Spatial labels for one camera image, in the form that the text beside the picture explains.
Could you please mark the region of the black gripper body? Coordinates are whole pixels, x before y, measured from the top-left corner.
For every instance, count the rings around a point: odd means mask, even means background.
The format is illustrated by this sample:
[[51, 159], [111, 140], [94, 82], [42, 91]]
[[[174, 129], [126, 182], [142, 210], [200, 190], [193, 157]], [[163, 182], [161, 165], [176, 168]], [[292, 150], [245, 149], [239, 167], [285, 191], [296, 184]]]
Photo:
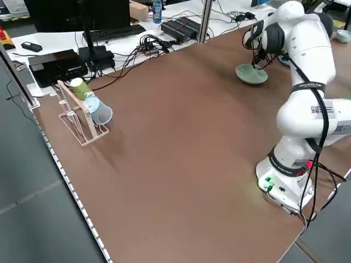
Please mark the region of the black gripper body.
[[252, 41], [252, 46], [254, 48], [253, 56], [254, 57], [265, 57], [267, 55], [267, 38], [266, 37], [257, 37]]

